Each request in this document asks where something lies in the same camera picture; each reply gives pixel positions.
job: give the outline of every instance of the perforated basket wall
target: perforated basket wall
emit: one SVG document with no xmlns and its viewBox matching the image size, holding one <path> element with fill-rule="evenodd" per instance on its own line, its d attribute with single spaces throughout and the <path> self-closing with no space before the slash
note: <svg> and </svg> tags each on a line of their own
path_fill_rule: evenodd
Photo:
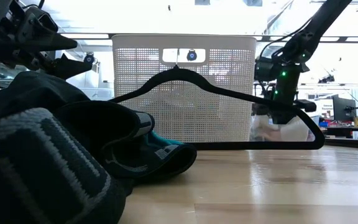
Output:
<svg viewBox="0 0 358 224">
<path fill-rule="evenodd" d="M 115 97 L 140 88 L 173 68 L 164 49 L 205 49 L 203 62 L 177 62 L 221 88 L 252 94 L 256 40 L 212 35 L 116 35 L 112 38 Z M 150 113 L 155 132 L 183 142 L 248 141 L 251 102 L 215 95 L 196 85 L 173 81 L 122 105 Z"/>
</svg>

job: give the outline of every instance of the velvet hanger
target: velvet hanger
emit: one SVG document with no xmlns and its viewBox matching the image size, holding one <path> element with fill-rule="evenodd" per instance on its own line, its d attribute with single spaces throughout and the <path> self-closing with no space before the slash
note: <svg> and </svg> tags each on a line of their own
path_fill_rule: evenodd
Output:
<svg viewBox="0 0 358 224">
<path fill-rule="evenodd" d="M 309 129 L 315 136 L 315 140 L 313 142 L 191 142 L 191 144 L 194 144 L 198 149 L 319 149 L 324 145 L 324 134 L 313 122 L 313 120 L 301 109 L 293 105 L 286 105 L 277 101 L 259 98 L 257 96 L 239 93 L 236 91 L 214 86 L 210 84 L 207 79 L 205 79 L 199 73 L 188 69 L 179 68 L 178 65 L 175 65 L 172 69 L 154 75 L 152 78 L 147 80 L 147 82 L 145 82 L 143 86 L 140 87 L 138 90 L 127 93 L 122 96 L 118 96 L 109 101 L 120 103 L 122 101 L 126 101 L 146 94 L 160 84 L 176 80 L 190 82 L 200 87 L 202 90 L 208 91 L 210 93 L 267 105 L 273 110 L 284 110 L 295 113 L 309 127 Z"/>
</svg>

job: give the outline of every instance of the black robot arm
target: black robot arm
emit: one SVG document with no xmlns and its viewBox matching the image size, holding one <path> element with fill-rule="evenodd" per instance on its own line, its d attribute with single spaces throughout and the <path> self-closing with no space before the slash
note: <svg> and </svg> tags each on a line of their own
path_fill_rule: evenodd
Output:
<svg viewBox="0 0 358 224">
<path fill-rule="evenodd" d="M 38 6 L 20 6 L 18 0 L 0 0 L 0 62 L 14 68 L 24 65 L 29 70 L 67 79 L 92 69 L 92 64 L 70 60 L 65 55 L 55 58 L 50 51 L 73 49 L 75 40 L 58 34 L 58 26 Z"/>
<path fill-rule="evenodd" d="M 327 0 L 299 31 L 291 34 L 292 38 L 284 47 L 275 51 L 271 58 L 260 54 L 255 64 L 255 80 L 258 82 L 276 80 L 272 94 L 264 93 L 265 98 L 291 105 L 294 103 L 307 105 L 305 101 L 294 102 L 300 73 L 309 71 L 305 62 L 316 51 L 323 34 L 351 1 Z M 275 124 L 287 124 L 295 116 L 284 111 L 274 111 L 270 115 Z"/>
</svg>

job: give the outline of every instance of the wooden tabletop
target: wooden tabletop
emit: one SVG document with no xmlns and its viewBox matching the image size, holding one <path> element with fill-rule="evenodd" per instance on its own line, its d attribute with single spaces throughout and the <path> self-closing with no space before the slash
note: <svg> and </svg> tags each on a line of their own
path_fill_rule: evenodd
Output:
<svg viewBox="0 0 358 224">
<path fill-rule="evenodd" d="M 358 149 L 200 151 L 184 174 L 136 187 L 120 224 L 358 224 Z"/>
</svg>

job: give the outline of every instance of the black fabric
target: black fabric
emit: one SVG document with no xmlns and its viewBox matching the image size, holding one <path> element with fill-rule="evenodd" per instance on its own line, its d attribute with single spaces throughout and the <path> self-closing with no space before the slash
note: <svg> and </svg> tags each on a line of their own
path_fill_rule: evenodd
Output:
<svg viewBox="0 0 358 224">
<path fill-rule="evenodd" d="M 51 118 L 31 122 L 38 116 L 49 116 L 47 113 Z M 29 193 L 43 205 L 41 209 L 52 223 L 69 220 L 81 206 L 69 191 L 68 186 L 72 185 L 62 177 L 62 167 L 54 166 L 52 161 L 56 162 L 56 158 L 45 153 L 51 150 L 50 145 L 59 150 L 59 156 L 67 161 L 65 166 L 77 174 L 90 197 L 98 193 L 100 186 L 86 167 L 100 167 L 111 176 L 112 187 L 103 202 L 82 217 L 80 223 L 117 223 L 124 209 L 122 198 L 132 192 L 133 186 L 181 174 L 196 158 L 193 146 L 156 138 L 152 132 L 154 119 L 149 116 L 151 121 L 142 124 L 137 111 L 113 102 L 91 101 L 65 80 L 22 72 L 8 88 L 0 90 L 2 134 L 12 128 L 5 126 L 5 120 L 13 120 L 18 130 L 0 140 L 0 158 L 13 161 L 17 172 L 24 176 Z M 149 123 L 147 133 L 139 132 Z M 31 131 L 39 128 L 46 137 Z M 85 157 L 78 157 L 77 148 Z M 0 171 L 0 214 L 5 217 L 1 223 L 36 223 L 6 181 Z M 51 208 L 53 203 L 59 205 Z M 57 211 L 61 209 L 66 209 L 66 213 L 59 215 Z"/>
</svg>

